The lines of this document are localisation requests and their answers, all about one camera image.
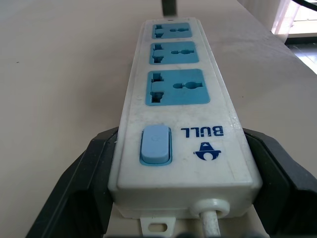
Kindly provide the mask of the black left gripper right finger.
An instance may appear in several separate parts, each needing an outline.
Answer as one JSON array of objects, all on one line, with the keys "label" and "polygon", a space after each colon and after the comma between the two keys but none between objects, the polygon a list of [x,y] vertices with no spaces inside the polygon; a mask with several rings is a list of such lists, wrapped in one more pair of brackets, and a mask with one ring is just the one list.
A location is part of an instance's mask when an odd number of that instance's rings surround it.
[{"label": "black left gripper right finger", "polygon": [[317,238],[317,178],[274,138],[244,129],[263,185],[253,202],[270,237]]}]

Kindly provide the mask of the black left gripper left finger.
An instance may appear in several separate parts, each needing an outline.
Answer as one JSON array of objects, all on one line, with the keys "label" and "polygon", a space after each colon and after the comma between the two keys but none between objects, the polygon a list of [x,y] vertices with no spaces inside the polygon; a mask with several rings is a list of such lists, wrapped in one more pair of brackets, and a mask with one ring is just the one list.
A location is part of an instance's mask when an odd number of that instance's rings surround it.
[{"label": "black left gripper left finger", "polygon": [[94,137],[61,175],[25,238],[103,238],[113,199],[107,187],[118,128]]}]

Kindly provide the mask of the dark upright post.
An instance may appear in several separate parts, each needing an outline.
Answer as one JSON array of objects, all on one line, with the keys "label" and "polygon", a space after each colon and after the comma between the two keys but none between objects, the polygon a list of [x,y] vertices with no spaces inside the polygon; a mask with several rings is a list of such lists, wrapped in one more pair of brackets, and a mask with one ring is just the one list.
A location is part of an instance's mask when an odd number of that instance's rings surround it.
[{"label": "dark upright post", "polygon": [[177,16],[177,0],[161,0],[161,5],[164,17]]}]

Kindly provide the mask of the white power strip blue sockets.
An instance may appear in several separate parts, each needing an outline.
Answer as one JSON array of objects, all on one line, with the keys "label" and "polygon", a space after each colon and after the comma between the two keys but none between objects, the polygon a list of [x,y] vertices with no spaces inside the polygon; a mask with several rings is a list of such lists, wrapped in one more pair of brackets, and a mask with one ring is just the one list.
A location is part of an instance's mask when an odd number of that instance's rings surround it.
[{"label": "white power strip blue sockets", "polygon": [[218,220],[252,206],[262,179],[199,20],[143,23],[108,189],[147,237],[170,238],[177,219]]}]

